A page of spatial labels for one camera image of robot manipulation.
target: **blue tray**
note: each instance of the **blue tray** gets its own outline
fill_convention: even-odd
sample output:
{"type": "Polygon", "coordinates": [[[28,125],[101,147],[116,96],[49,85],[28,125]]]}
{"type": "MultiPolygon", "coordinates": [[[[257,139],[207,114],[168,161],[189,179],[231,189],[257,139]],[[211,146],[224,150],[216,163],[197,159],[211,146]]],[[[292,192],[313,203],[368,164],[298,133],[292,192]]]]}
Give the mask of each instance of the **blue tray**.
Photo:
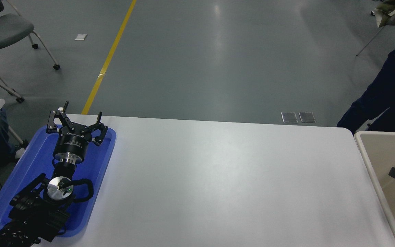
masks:
{"type": "MultiPolygon", "coordinates": [[[[53,175],[53,150],[58,140],[58,134],[45,133],[45,128],[44,126],[36,132],[24,155],[0,191],[0,230],[10,222],[8,214],[12,209],[12,206],[9,205],[11,199],[41,173],[45,173],[49,179],[53,175]]],[[[95,131],[93,136],[99,134],[100,131],[95,131]]],[[[87,202],[71,204],[67,210],[71,216],[66,222],[66,233],[61,236],[74,236],[88,223],[114,149],[116,136],[115,131],[109,128],[103,143],[98,147],[89,143],[85,161],[77,164],[73,180],[90,179],[94,184],[94,196],[87,202]]],[[[88,195],[87,186],[76,186],[74,193],[77,198],[85,197],[88,195]]]]}

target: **chair caster wheel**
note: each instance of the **chair caster wheel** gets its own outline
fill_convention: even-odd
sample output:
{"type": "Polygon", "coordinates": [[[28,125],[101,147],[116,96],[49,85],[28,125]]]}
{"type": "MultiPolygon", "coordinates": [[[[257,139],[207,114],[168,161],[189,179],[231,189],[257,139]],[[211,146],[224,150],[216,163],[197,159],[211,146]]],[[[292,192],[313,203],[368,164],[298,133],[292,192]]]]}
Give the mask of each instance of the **chair caster wheel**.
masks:
{"type": "Polygon", "coordinates": [[[24,97],[17,98],[16,101],[20,104],[24,102],[24,97]]]}
{"type": "Polygon", "coordinates": [[[20,146],[26,149],[27,146],[28,146],[28,141],[27,141],[27,139],[23,140],[23,141],[22,141],[22,144],[21,144],[20,146]]]}

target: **dark pants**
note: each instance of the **dark pants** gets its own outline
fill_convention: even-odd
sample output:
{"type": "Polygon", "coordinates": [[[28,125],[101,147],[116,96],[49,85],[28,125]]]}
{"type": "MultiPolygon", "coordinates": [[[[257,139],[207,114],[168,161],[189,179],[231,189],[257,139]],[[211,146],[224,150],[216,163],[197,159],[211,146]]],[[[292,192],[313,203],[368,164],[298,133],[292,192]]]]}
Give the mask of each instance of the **dark pants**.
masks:
{"type": "Polygon", "coordinates": [[[368,130],[395,132],[395,49],[388,55],[378,76],[352,103],[337,127],[347,128],[354,134],[364,122],[375,119],[379,114],[382,115],[368,130]]]}

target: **gray chair seat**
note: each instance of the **gray chair seat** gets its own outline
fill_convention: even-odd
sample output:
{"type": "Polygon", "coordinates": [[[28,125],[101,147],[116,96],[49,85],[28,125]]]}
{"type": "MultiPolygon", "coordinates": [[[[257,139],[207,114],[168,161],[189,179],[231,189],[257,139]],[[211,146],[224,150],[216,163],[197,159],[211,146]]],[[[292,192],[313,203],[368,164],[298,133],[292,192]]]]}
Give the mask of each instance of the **gray chair seat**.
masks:
{"type": "Polygon", "coordinates": [[[27,37],[34,30],[34,25],[15,14],[0,17],[0,49],[15,44],[27,37]]]}

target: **chair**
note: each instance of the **chair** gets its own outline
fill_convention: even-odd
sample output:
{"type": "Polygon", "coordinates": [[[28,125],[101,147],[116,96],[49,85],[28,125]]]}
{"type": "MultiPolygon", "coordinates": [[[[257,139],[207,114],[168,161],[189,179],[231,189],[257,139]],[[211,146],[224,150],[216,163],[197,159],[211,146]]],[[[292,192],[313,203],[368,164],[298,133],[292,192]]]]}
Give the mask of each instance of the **chair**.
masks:
{"type": "MultiPolygon", "coordinates": [[[[21,14],[18,12],[17,8],[9,0],[6,1],[14,8],[17,15],[5,14],[3,16],[0,16],[0,49],[15,44],[16,42],[20,41],[21,39],[24,39],[27,36],[30,39],[33,49],[37,49],[39,47],[38,44],[35,44],[30,36],[30,34],[33,33],[41,41],[42,45],[47,50],[51,59],[53,59],[55,63],[53,68],[56,70],[60,69],[60,65],[56,61],[56,58],[54,58],[54,56],[51,54],[50,50],[46,47],[41,37],[34,31],[34,25],[31,22],[24,19],[21,16],[21,14]]],[[[4,5],[0,0],[0,12],[2,10],[4,10],[4,5]]],[[[5,81],[2,80],[1,77],[0,77],[0,81],[2,82],[0,83],[0,87],[5,91],[7,91],[10,95],[15,96],[16,101],[18,103],[22,103],[24,101],[24,98],[20,94],[18,94],[14,89],[11,89],[5,83],[5,81]]]]}

